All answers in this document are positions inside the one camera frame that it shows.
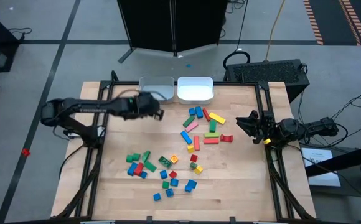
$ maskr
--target green cube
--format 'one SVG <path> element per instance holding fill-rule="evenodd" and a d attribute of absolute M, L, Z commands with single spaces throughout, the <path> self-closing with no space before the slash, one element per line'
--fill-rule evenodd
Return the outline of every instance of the green cube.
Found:
<path fill-rule="evenodd" d="M 219 138 L 219 133 L 205 133 L 205 138 Z"/>
<path fill-rule="evenodd" d="M 190 116 L 186 121 L 185 121 L 185 123 L 183 123 L 183 127 L 188 127 L 188 125 L 192 122 L 192 121 L 194 121 L 194 116 Z"/>
<path fill-rule="evenodd" d="M 215 120 L 210 121 L 210 132 L 214 133 L 217 128 L 217 122 Z"/>
<path fill-rule="evenodd" d="M 160 159 L 158 159 L 158 161 L 167 168 L 170 168 L 172 166 L 172 162 L 168 159 L 166 159 L 164 156 L 161 156 Z"/>
<path fill-rule="evenodd" d="M 164 189 L 169 188 L 169 182 L 168 181 L 163 181 L 162 182 L 162 188 L 164 188 Z"/>
<path fill-rule="evenodd" d="M 139 161 L 139 158 L 141 157 L 141 155 L 139 153 L 134 153 L 133 154 L 133 160 L 134 161 Z"/>
<path fill-rule="evenodd" d="M 150 151 L 146 151 L 143 153 L 143 156 L 142 156 L 142 161 L 143 162 L 146 162 L 147 159 L 149 159 L 149 156 L 150 156 Z"/>
<path fill-rule="evenodd" d="M 126 156 L 126 162 L 132 162 L 133 161 L 133 156 L 132 155 L 127 155 Z"/>
<path fill-rule="evenodd" d="M 190 163 L 190 168 L 195 169 L 197 167 L 197 164 L 194 162 Z"/>
<path fill-rule="evenodd" d="M 157 167 L 155 165 L 151 164 L 151 162 L 149 162 L 149 161 L 144 162 L 144 166 L 146 169 L 150 170 L 151 172 L 154 172 L 157 169 Z"/>

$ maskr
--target wooden tabletop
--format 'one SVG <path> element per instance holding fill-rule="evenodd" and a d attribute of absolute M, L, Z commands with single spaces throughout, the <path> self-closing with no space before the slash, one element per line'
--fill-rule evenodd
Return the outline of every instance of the wooden tabletop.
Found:
<path fill-rule="evenodd" d="M 96 99 L 99 84 L 85 82 L 80 98 Z M 115 86 L 113 96 L 130 88 L 137 86 Z M 194 153 L 198 155 L 198 165 L 204 168 L 200 175 L 189 168 L 190 154 L 180 135 L 184 130 L 182 123 L 189 117 L 188 109 L 196 105 L 182 105 L 175 97 L 173 103 L 162 105 L 165 113 L 161 122 L 152 118 L 123 121 L 110 116 L 93 219 L 145 220 L 151 215 L 153 220 L 227 221 L 230 216 L 235 216 L 238 221 L 276 220 L 263 144 L 253 144 L 252 138 L 236 125 L 235 120 L 237 116 L 248 116 L 252 110 L 257 110 L 254 88 L 214 86 L 214 90 L 214 99 L 204 108 L 226 119 L 224 125 L 217 124 L 217 132 L 232 134 L 233 142 L 202 144 L 209 123 L 204 118 L 198 119 L 199 126 L 189 136 L 200 136 L 201 150 Z M 292 118 L 284 83 L 270 83 L 270 94 L 276 120 Z M 76 119 L 91 125 L 93 115 L 77 114 Z M 67 155 L 81 144 L 80 139 L 71 140 Z M 130 163 L 125 161 L 126 155 L 142 154 L 146 150 L 151 151 L 149 160 L 157 170 L 154 173 L 146 170 L 146 179 L 127 175 Z M 75 154 L 63 168 L 52 215 L 60 213 L 79 189 L 86 151 L 82 149 Z M 158 159 L 161 156 L 169 159 L 173 154 L 179 161 L 168 171 L 177 172 L 179 186 L 173 187 L 175 195 L 168 198 L 161 187 L 159 174 L 165 167 Z M 284 149 L 283 159 L 290 190 L 307 212 L 316 216 L 301 153 L 289 147 Z M 189 179 L 197 181 L 197 188 L 192 193 L 184 190 Z M 161 194 L 161 201 L 153 200 L 156 193 Z M 286 217 L 280 190 L 279 195 Z"/>

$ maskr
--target yellow cable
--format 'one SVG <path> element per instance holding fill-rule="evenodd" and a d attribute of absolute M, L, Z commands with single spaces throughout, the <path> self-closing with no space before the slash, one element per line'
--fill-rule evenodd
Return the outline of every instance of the yellow cable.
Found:
<path fill-rule="evenodd" d="M 279 12 L 278 12 L 278 16 L 276 16 L 276 19 L 274 20 L 274 23 L 273 23 L 272 30 L 270 31 L 270 38 L 269 38 L 269 43 L 268 43 L 268 49 L 267 49 L 267 51 L 266 51 L 265 60 L 268 60 L 269 48 L 270 48 L 270 43 L 272 42 L 273 30 L 274 30 L 274 27 L 276 26 L 276 23 L 278 22 L 279 16 L 280 16 L 280 14 L 281 14 L 281 11 L 283 10 L 283 6 L 284 6 L 284 3 L 285 3 L 285 2 L 286 2 L 286 0 L 283 0 L 283 1 L 282 1 L 281 6 L 280 6 L 280 9 L 279 9 Z"/>

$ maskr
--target pink block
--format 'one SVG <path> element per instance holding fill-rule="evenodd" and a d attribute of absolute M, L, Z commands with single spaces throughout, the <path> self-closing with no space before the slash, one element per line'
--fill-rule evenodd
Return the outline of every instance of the pink block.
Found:
<path fill-rule="evenodd" d="M 193 130 L 195 127 L 197 127 L 199 124 L 196 121 L 191 122 L 188 127 L 185 128 L 186 132 L 189 132 Z"/>

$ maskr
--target blue block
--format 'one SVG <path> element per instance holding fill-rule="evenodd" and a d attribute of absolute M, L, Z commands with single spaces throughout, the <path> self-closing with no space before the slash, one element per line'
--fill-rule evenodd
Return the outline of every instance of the blue block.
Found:
<path fill-rule="evenodd" d="M 133 172 L 135 172 L 136 166 L 138 165 L 135 162 L 131 164 L 131 167 L 128 169 L 128 175 L 133 176 Z"/>
<path fill-rule="evenodd" d="M 154 201 L 157 202 L 158 200 L 161 199 L 161 195 L 160 193 L 156 193 L 155 195 L 153 195 Z"/>
<path fill-rule="evenodd" d="M 186 187 L 185 187 L 186 192 L 191 192 L 192 190 L 193 190 L 193 188 L 191 186 L 186 185 Z"/>
<path fill-rule="evenodd" d="M 147 175 L 148 175 L 148 173 L 147 173 L 147 172 L 142 171 L 142 173 L 141 173 L 141 177 L 142 177 L 142 178 L 144 178 L 144 179 L 145 179 Z"/>
<path fill-rule="evenodd" d="M 185 139 L 187 144 L 192 144 L 192 140 L 191 138 L 187 135 L 186 131 L 182 131 L 180 133 L 182 135 L 182 137 Z"/>
<path fill-rule="evenodd" d="M 161 175 L 161 179 L 165 179 L 165 178 L 168 177 L 168 176 L 167 176 L 167 172 L 166 172 L 165 170 L 160 171 L 160 175 Z"/>
<path fill-rule="evenodd" d="M 166 194 L 167 194 L 167 197 L 172 197 L 172 196 L 174 196 L 174 190 L 173 189 L 167 189 Z"/>
<path fill-rule="evenodd" d="M 201 106 L 195 107 L 195 113 L 197 114 L 197 118 L 203 118 L 203 111 L 201 109 Z"/>
<path fill-rule="evenodd" d="M 189 114 L 190 114 L 191 116 L 195 115 L 195 109 L 194 109 L 194 108 L 190 108 L 190 109 L 189 109 Z"/>
<path fill-rule="evenodd" d="M 179 180 L 177 179 L 171 179 L 171 182 L 169 183 L 169 185 L 177 187 L 179 183 Z"/>
<path fill-rule="evenodd" d="M 188 186 L 191 186 L 192 188 L 195 189 L 195 186 L 197 185 L 197 182 L 194 180 L 189 180 L 187 183 Z"/>

